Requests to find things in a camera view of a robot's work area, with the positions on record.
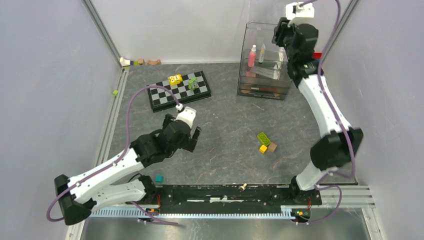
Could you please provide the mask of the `pink bottle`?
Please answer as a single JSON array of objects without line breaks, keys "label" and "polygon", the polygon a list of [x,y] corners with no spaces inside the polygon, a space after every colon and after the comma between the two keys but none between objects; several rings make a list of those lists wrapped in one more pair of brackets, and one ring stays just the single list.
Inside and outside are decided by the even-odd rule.
[{"label": "pink bottle", "polygon": [[253,44],[252,45],[252,48],[251,48],[251,50],[249,52],[249,55],[248,55],[247,66],[249,68],[252,68],[254,66],[254,64],[255,64],[256,55],[257,55],[256,49],[257,49],[256,45]]}]

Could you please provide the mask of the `white cream tube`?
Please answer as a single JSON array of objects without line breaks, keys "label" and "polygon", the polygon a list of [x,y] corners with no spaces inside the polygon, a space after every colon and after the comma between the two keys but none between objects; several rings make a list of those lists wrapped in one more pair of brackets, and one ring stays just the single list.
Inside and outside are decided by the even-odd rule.
[{"label": "white cream tube", "polygon": [[262,64],[264,62],[264,58],[265,58],[265,53],[266,53],[266,46],[263,43],[259,52],[259,57],[258,57],[258,63]]}]

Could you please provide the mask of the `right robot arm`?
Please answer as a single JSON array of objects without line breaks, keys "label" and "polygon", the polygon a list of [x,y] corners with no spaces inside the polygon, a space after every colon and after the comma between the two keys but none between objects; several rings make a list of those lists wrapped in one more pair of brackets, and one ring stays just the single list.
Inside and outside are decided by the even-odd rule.
[{"label": "right robot arm", "polygon": [[324,177],[353,163],[364,137],[361,128],[353,128],[346,120],[328,89],[321,61],[313,56],[318,36],[314,26],[282,17],[272,38],[285,50],[288,75],[307,100],[321,136],[310,149],[310,162],[289,184],[288,198],[295,204],[315,196]]}]

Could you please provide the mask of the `clear acrylic makeup organizer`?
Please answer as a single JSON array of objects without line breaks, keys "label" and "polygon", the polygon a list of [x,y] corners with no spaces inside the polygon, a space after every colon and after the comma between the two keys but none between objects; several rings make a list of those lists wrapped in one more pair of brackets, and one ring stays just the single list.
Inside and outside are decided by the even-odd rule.
[{"label": "clear acrylic makeup organizer", "polygon": [[[292,84],[299,85],[303,78],[316,73],[317,62],[313,53],[300,52],[292,47],[279,47],[272,43],[274,28],[278,22],[272,24],[250,21],[246,24],[237,84],[239,96],[284,100]],[[264,61],[258,63],[262,44],[266,47]],[[254,67],[278,68],[279,79],[250,72],[248,57],[253,45],[256,45]]]}]

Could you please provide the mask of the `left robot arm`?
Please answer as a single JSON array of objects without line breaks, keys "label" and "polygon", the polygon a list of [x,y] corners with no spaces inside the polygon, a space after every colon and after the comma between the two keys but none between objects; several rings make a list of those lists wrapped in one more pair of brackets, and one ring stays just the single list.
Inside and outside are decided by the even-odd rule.
[{"label": "left robot arm", "polygon": [[166,114],[162,128],[140,135],[122,152],[95,168],[68,177],[54,179],[62,220],[71,226],[87,219],[92,212],[112,205],[137,202],[153,203],[157,189],[149,176],[131,182],[114,183],[134,172],[170,158],[178,149],[193,152],[201,128],[191,134],[196,111],[186,107],[173,117]]}]

